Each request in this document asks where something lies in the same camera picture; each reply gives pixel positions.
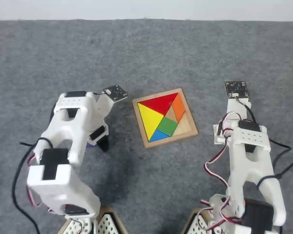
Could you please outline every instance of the circuit board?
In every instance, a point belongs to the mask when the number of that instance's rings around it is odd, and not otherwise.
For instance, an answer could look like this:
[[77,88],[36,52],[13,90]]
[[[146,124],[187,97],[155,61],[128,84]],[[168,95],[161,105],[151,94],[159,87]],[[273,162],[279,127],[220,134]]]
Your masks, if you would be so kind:
[[229,81],[225,82],[227,96],[229,99],[248,98],[249,93],[245,81]]
[[103,89],[103,91],[114,101],[118,102],[128,97],[128,94],[119,85],[113,85]]

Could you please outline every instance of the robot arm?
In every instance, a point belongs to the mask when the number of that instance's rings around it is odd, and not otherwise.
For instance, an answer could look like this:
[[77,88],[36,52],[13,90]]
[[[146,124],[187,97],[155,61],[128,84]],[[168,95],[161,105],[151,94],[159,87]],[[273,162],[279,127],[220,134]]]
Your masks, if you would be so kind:
[[240,222],[225,221],[219,225],[224,233],[272,234],[272,226],[282,226],[286,220],[279,181],[271,178],[260,184],[259,191],[267,203],[245,199],[243,194],[246,181],[257,185],[261,178],[274,175],[267,129],[246,119],[245,105],[250,108],[251,104],[245,82],[226,82],[226,87],[227,115],[213,130],[214,143],[229,147],[230,177],[226,195],[214,195],[209,200],[213,217],[210,224],[221,223],[224,216],[235,217]]
[[[48,128],[41,135],[51,141],[38,141],[34,154],[37,165],[29,168],[27,185],[53,212],[66,218],[95,218],[100,200],[78,177],[87,145],[107,140],[105,117],[114,103],[127,98],[118,85],[104,89],[96,101],[92,92],[61,94]],[[71,146],[59,148],[64,140]]]

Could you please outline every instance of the gray carpet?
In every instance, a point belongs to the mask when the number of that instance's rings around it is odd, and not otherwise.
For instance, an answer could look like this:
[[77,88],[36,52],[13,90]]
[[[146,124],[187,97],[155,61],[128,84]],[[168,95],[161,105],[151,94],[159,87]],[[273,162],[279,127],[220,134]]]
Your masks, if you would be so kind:
[[[252,109],[269,135],[293,147],[293,22],[6,21],[0,22],[0,233],[34,233],[13,206],[12,178],[26,151],[46,129],[51,107],[66,91],[100,92],[115,83],[130,94],[113,108],[110,150],[87,149],[81,171],[103,205],[113,207],[131,234],[178,234],[199,199],[224,193],[203,163],[220,149],[212,124],[226,111],[224,81],[247,82]],[[144,149],[131,98],[181,87],[198,136]],[[272,157],[282,148],[272,146]],[[280,160],[280,171],[293,151]],[[213,167],[229,175],[228,152]],[[17,198],[43,234],[63,218]],[[293,234],[293,170],[281,180]],[[247,185],[248,197],[258,196]]]

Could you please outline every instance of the red triangle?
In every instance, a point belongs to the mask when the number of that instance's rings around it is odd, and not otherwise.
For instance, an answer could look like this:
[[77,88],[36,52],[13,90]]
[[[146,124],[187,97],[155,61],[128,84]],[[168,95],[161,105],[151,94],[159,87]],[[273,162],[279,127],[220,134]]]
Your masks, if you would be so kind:
[[156,97],[153,99],[140,101],[139,103],[158,112],[158,113],[166,115],[167,111],[169,110],[170,106],[172,105],[177,94],[178,93],[169,94],[169,95],[161,96],[161,97]]

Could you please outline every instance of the green square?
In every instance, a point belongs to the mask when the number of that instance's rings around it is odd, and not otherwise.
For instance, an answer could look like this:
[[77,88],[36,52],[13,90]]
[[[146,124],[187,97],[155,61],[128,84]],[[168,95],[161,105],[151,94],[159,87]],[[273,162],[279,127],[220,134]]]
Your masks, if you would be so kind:
[[157,130],[171,137],[177,125],[178,124],[175,121],[172,121],[171,119],[164,117],[158,125]]

